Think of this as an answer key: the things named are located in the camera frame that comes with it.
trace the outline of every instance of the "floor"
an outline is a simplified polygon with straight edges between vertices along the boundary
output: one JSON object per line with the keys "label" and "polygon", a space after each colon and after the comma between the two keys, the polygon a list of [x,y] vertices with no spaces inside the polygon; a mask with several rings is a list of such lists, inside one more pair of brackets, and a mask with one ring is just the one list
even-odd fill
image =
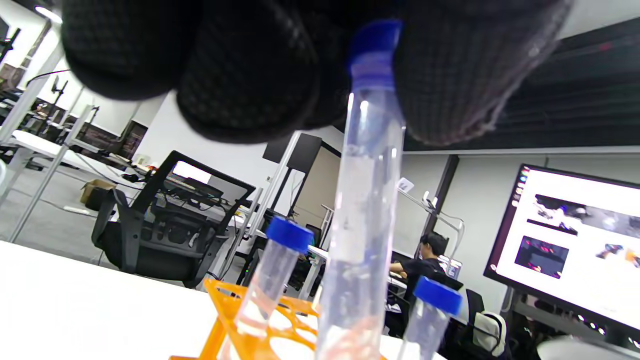
{"label": "floor", "polygon": [[[37,162],[45,166],[49,163],[45,160]],[[0,207],[0,241],[8,240],[15,224],[31,201],[31,194],[36,192],[42,182],[45,171],[25,169],[19,177],[6,202]],[[91,242],[97,212],[91,211],[92,214],[87,216],[62,209],[64,206],[86,209],[79,201],[80,194],[85,182],[95,178],[96,175],[80,170],[59,167],[16,243],[85,263],[99,263],[100,266],[117,270],[104,256],[100,256],[102,251]],[[243,264],[244,259],[235,257],[225,280],[235,283]],[[164,282],[182,286],[182,283],[177,281]]]}

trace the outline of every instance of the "white tabletop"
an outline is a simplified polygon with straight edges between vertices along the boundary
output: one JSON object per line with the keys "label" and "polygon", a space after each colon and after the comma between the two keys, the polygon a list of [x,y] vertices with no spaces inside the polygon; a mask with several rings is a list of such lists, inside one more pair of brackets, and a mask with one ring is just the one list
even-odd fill
{"label": "white tabletop", "polygon": [[[15,145],[25,147],[39,154],[43,154],[49,158],[54,158],[61,149],[60,145],[40,138],[39,136],[36,136],[34,134],[27,133],[25,131],[15,130],[13,132],[13,137],[15,139],[12,139],[12,143],[14,143]],[[66,164],[80,168],[87,172],[91,172],[98,176],[107,177],[112,181],[116,181],[118,183],[123,182],[123,179],[120,176],[125,174],[125,172],[110,167],[109,165],[103,164],[97,160],[88,158],[82,154],[78,154],[73,151],[67,151],[62,161]],[[142,188],[141,185],[133,183],[127,183],[127,186]]]}
{"label": "white tabletop", "polygon": [[323,249],[320,249],[318,247],[315,246],[310,246],[309,247],[309,251],[313,252],[314,254],[320,256],[321,258],[327,260],[329,258],[329,253]]}
{"label": "white tabletop", "polygon": [[[0,293],[0,359],[196,357],[217,316],[206,293],[4,241]],[[384,336],[380,350],[400,345]]]}

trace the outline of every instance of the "large display screen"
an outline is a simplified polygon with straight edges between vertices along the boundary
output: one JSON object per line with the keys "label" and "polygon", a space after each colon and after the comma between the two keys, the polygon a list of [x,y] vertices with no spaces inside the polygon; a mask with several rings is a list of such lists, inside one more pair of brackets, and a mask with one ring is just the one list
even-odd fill
{"label": "large display screen", "polygon": [[484,275],[640,329],[639,188],[522,165]]}

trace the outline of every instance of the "white wall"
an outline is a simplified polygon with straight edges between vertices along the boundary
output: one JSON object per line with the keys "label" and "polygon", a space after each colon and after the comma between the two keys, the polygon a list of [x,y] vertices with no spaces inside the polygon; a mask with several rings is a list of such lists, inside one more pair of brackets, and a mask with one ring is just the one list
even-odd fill
{"label": "white wall", "polygon": [[638,0],[576,0],[559,37],[574,36],[639,16]]}
{"label": "white wall", "polygon": [[[0,0],[0,9],[0,16],[10,25],[10,35],[13,34],[16,28],[20,28],[22,30],[13,45],[14,50],[11,50],[3,61],[3,63],[19,67],[25,55],[27,55],[29,49],[38,38],[38,35],[45,25],[45,20],[10,0]],[[52,30],[48,32],[43,39],[42,44],[38,48],[38,51],[33,56],[22,81],[18,85],[19,88],[24,89],[27,81],[38,75],[40,67],[49,57],[57,43],[58,34],[56,31]],[[57,64],[55,70],[65,70],[68,68],[67,62],[65,59],[62,59]],[[58,81],[59,87],[62,87],[65,81],[69,81],[65,88],[65,93],[60,97],[60,100],[57,103],[60,108],[68,110],[80,92],[82,84],[71,72],[62,72],[56,75],[60,79]],[[55,101],[57,94],[53,94],[51,92],[51,87],[53,86],[56,75],[51,75],[46,80],[44,88],[38,94],[39,98],[51,103]],[[149,126],[160,108],[163,99],[164,96],[160,96],[143,101],[140,106],[140,110],[138,110],[134,117],[135,120],[140,124]],[[89,90],[85,90],[83,91],[80,100],[72,110],[72,114],[79,116],[87,105],[100,106],[100,111],[93,121],[94,125],[115,135],[120,135],[126,127],[128,120],[131,118],[131,115],[133,115],[137,103],[130,101],[114,101],[103,98]]]}
{"label": "white wall", "polygon": [[[321,137],[338,151],[342,150],[343,134],[332,126],[307,133]],[[262,159],[265,148],[266,143],[236,145],[205,139],[187,125],[175,103],[175,94],[170,93],[162,103],[136,154],[150,156],[151,163],[160,165],[171,151],[176,150],[266,191],[269,186],[267,178],[273,176],[278,164]],[[296,190],[292,195],[291,187],[298,184],[302,178],[302,173],[292,172],[275,207],[277,212],[288,212],[291,198],[297,194]]]}
{"label": "white wall", "polygon": [[[405,153],[400,176],[407,178],[415,185],[409,191],[409,195],[421,199],[422,194],[429,191],[429,199],[433,200],[447,164],[447,158],[448,155],[409,155]],[[426,211],[405,196],[398,194],[393,249],[413,257],[426,220]]]}
{"label": "white wall", "polygon": [[[521,163],[544,165],[544,155],[460,156],[443,211],[461,217],[467,227],[455,255],[463,267],[459,280],[483,296],[489,311],[499,312],[506,286],[483,276],[486,262],[502,222],[513,182]],[[640,155],[550,155],[548,167],[640,183]],[[438,222],[435,231],[455,239]],[[450,255],[454,241],[449,242]],[[460,317],[467,318],[466,302]]]}

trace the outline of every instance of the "blue cap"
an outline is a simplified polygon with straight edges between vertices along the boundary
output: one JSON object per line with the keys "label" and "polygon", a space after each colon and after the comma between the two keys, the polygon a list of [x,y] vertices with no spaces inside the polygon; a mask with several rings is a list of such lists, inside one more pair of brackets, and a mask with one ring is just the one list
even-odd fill
{"label": "blue cap", "polygon": [[395,87],[392,64],[401,28],[398,20],[379,20],[356,33],[349,49],[352,88]]}
{"label": "blue cap", "polygon": [[418,280],[413,294],[423,302],[452,315],[458,314],[462,304],[462,296],[457,291],[424,276]]}
{"label": "blue cap", "polygon": [[267,229],[267,237],[291,250],[306,254],[314,234],[283,217],[274,217]]}

